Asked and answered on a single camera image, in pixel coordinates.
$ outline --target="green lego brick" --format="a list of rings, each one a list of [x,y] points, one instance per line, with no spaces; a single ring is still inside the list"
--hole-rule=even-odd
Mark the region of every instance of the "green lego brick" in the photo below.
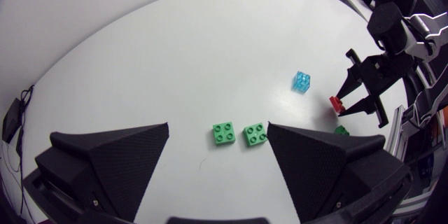
[[[261,122],[256,125],[245,127],[244,137],[246,137],[247,146],[262,144],[267,140],[266,131]]]
[[[216,145],[234,143],[235,133],[233,132],[232,122],[213,125],[213,136],[215,137]]]
[[[350,133],[342,125],[335,129],[335,134],[345,134],[347,136],[350,136]]]

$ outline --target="cable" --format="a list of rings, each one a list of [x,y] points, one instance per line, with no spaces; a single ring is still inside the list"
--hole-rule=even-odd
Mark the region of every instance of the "cable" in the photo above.
[[[32,215],[31,215],[31,213],[29,212],[29,208],[28,208],[28,203],[27,203],[27,201],[26,201],[26,199],[25,199],[25,196],[24,196],[24,193],[23,193],[23,167],[22,167],[22,165],[23,165],[23,163],[22,163],[22,154],[23,154],[23,135],[24,135],[24,133],[25,133],[25,131],[24,131],[24,126],[25,126],[25,111],[26,111],[26,109],[27,109],[27,107],[28,107],[28,105],[29,105],[29,103],[30,103],[30,101],[31,101],[31,98],[32,98],[32,95],[33,95],[33,90],[34,90],[34,85],[31,85],[27,90],[23,90],[21,93],[20,93],[20,113],[22,114],[22,122],[21,122],[21,124],[20,124],[20,129],[19,129],[19,137],[18,137],[18,139],[17,139],[17,144],[19,144],[20,146],[19,146],[19,148],[20,148],[20,153],[18,153],[19,154],[19,158],[20,158],[20,161],[19,161],[19,168],[17,168],[17,171],[16,170],[14,170],[14,168],[12,167],[12,165],[11,165],[11,161],[10,161],[10,159],[9,159],[9,146],[7,146],[7,148],[8,148],[8,150],[7,150],[7,155],[8,155],[8,161],[9,161],[9,166],[11,166],[11,169],[13,170],[13,171],[15,171],[15,172],[19,172],[20,171],[20,183],[19,183],[19,181],[15,178],[15,176],[14,176],[14,173],[9,169],[9,167],[8,167],[8,164],[6,163],[6,161],[5,161],[5,166],[6,166],[6,168],[7,168],[7,170],[8,170],[8,172],[13,176],[13,179],[14,179],[14,181],[17,183],[17,185],[20,187],[20,191],[21,191],[21,193],[22,193],[22,203],[20,204],[20,215],[22,215],[22,212],[23,212],[23,203],[25,203],[25,206],[27,207],[27,211],[28,211],[28,215],[29,215],[29,217],[31,218],[31,221],[35,224],[35,222],[34,222],[34,219],[33,219],[33,217],[32,217]],[[5,155],[4,155],[4,152],[3,152],[3,143],[2,143],[2,146],[1,146],[1,154],[3,155],[3,159],[5,160]]]
[[[6,148],[7,148],[7,150],[6,150],[6,155],[8,156],[8,163],[9,163],[9,166],[11,167],[11,169],[14,171],[14,172],[19,172],[20,171],[20,163],[19,163],[19,166],[17,167],[17,169],[14,169],[14,167],[12,166],[12,164],[11,164],[11,159],[9,158],[9,145],[8,144],[6,144]]]
[[[33,224],[36,224],[36,222],[35,222],[34,219],[33,219],[33,216],[32,216],[31,213],[29,212],[29,207],[28,207],[27,199],[25,198],[25,196],[23,196],[23,200],[24,200],[24,202],[25,202],[25,206],[27,206],[27,212],[28,212],[29,217],[31,218],[31,221],[33,222]]]
[[[3,153],[3,146],[1,147],[1,154],[3,155],[3,160],[5,160],[5,155],[4,155],[4,153]],[[5,161],[5,166],[6,166],[6,169],[8,170],[8,172],[11,174],[11,176],[13,177],[13,179],[14,179],[14,181],[17,183],[17,185],[19,186],[19,187],[21,187],[21,185],[20,185],[20,183],[19,183],[19,181],[15,178],[15,176],[14,176],[14,173],[9,169],[9,167],[8,167],[8,165],[6,164],[6,161]]]
[[[17,210],[15,210],[15,208],[14,208],[13,201],[11,200],[11,197],[9,197],[9,193],[8,193],[8,190],[6,189],[5,182],[3,182],[3,178],[1,179],[1,184],[5,188],[5,193],[6,193],[6,196],[7,196],[8,200],[9,200],[9,204],[14,209],[14,212],[17,213]]]

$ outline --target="stud on lego brick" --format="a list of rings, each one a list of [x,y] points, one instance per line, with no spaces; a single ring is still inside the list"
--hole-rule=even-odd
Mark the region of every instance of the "stud on lego brick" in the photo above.
[[[213,136],[215,137],[215,144],[232,144],[235,142],[235,133],[233,131],[232,122],[225,122],[213,125]]]
[[[335,129],[335,134],[345,134],[347,136],[350,136],[350,133],[342,125]]]
[[[336,112],[342,113],[345,111],[344,106],[342,105],[342,101],[337,97],[330,97],[330,102],[333,105],[333,108]]]
[[[246,138],[247,146],[262,144],[267,140],[266,131],[261,122],[256,125],[245,127],[244,137]]]
[[[309,75],[298,71],[294,77],[293,88],[305,93],[309,88]]]

